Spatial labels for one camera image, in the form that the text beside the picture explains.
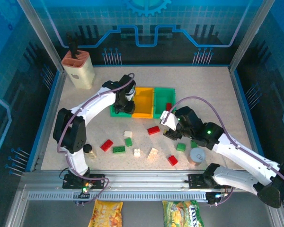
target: white robotic arm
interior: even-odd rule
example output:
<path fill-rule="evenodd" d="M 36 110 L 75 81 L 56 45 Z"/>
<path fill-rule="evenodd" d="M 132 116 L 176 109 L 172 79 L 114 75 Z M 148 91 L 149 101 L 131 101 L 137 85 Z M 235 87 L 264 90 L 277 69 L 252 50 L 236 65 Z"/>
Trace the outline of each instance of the white robotic arm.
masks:
<path fill-rule="evenodd" d="M 160 117 L 160 123 L 169 127 L 169 130 L 164 132 L 166 137 L 172 140 L 180 139 L 182 136 L 189 137 L 199 146 L 207 147 L 229 158 L 248 171 L 247 173 L 230 170 L 218 164 L 210 164 L 203 174 L 209 186 L 214 187 L 217 184 L 233 186 L 257 195 L 269 206 L 275 208 L 281 206 L 281 201 L 284 199 L 284 181 L 271 168 L 284 174 L 284 164 L 280 165 L 260 156 L 231 136 L 236 143 L 234 145 L 223 128 L 212 122 L 203 123 L 187 106 L 176 110 L 175 114 L 170 113 L 168 118 L 167 115 L 168 111 L 164 111 Z M 270 167 L 252 156 L 266 162 Z"/>
<path fill-rule="evenodd" d="M 63 108 L 58 112 L 53 134 L 53 138 L 57 142 L 61 137 L 66 122 L 80 109 L 80 112 L 74 118 L 72 126 L 68 128 L 62 141 L 62 149 L 66 151 L 66 156 L 71 164 L 71 172 L 74 170 L 81 176 L 89 173 L 89 167 L 84 158 L 84 145 L 86 143 L 85 128 L 97 114 L 111 105 L 114 105 L 116 113 L 126 112 L 132 114 L 134 112 L 135 105 L 131 100 L 135 95 L 135 81 L 132 81 L 123 89 L 113 91 L 128 83 L 129 80 L 131 80 L 131 77 L 124 75 L 120 81 L 108 81 L 103 84 L 102 88 L 95 95 L 88 99 L 92 99 L 92 101 L 87 105 L 88 100 L 70 110 Z"/>

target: yellow container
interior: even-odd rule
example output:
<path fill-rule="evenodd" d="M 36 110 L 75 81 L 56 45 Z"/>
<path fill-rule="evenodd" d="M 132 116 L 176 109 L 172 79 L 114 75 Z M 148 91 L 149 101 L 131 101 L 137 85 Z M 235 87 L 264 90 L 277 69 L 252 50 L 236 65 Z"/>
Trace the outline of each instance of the yellow container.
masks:
<path fill-rule="evenodd" d="M 155 89 L 151 87 L 136 87 L 136 95 L 133 101 L 136 109 L 132 114 L 133 118 L 153 118 Z"/>

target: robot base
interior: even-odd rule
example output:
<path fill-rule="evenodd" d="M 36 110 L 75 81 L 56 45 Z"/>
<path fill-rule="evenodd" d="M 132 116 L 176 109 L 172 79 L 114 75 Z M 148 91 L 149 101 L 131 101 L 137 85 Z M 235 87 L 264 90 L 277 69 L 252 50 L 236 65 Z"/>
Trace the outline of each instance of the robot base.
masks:
<path fill-rule="evenodd" d="M 85 174 L 84 176 L 89 177 L 89 178 L 105 177 L 104 174 Z M 76 175 L 74 175 L 72 172 L 69 171 L 69 173 L 64 176 L 62 188 L 63 189 L 82 189 L 87 182 L 88 180 L 84 180 L 80 177 L 77 177 Z M 91 183 L 93 185 L 90 187 L 90 190 L 103 189 L 105 182 L 101 180 L 97 180 L 97 181 L 91 181 Z"/>

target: red lego brick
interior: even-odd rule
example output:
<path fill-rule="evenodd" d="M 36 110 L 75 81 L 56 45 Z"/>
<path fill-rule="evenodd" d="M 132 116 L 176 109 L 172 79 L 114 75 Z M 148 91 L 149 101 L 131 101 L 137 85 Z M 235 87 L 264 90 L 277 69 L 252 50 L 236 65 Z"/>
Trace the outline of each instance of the red lego brick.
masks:
<path fill-rule="evenodd" d="M 172 156 L 169 157 L 169 163 L 170 163 L 172 166 L 174 166 L 175 164 L 178 163 L 178 160 L 176 159 L 175 156 L 172 155 Z"/>
<path fill-rule="evenodd" d="M 160 128 L 158 126 L 155 126 L 155 127 L 147 129 L 147 131 L 148 131 L 149 135 L 152 135 L 152 134 L 155 134 L 157 132 L 160 132 Z"/>
<path fill-rule="evenodd" d="M 107 140 L 102 146 L 101 149 L 104 151 L 107 151 L 111 146 L 113 145 L 113 142 L 111 140 Z"/>
<path fill-rule="evenodd" d="M 171 108 L 172 108 L 172 104 L 166 103 L 166 111 L 170 111 Z"/>

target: metal bracket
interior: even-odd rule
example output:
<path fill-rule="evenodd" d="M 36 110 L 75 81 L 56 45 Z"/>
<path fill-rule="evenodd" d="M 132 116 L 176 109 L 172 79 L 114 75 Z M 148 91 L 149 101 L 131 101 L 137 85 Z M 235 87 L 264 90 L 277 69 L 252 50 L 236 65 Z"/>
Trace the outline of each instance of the metal bracket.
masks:
<path fill-rule="evenodd" d="M 105 177 L 104 174 L 90 174 L 89 178 L 103 178 Z M 104 180 L 100 181 L 91 181 L 93 184 L 90 190 L 92 189 L 103 189 L 104 188 Z M 84 183 L 82 179 L 78 179 L 78 177 L 74 176 L 73 174 L 66 174 L 64 175 L 63 180 L 63 189 L 82 189 Z"/>
<path fill-rule="evenodd" d="M 189 189 L 207 189 L 210 188 L 204 181 L 203 174 L 188 174 L 188 181 L 184 181 L 189 184 Z M 231 188 L 228 185 L 217 185 L 214 189 Z"/>

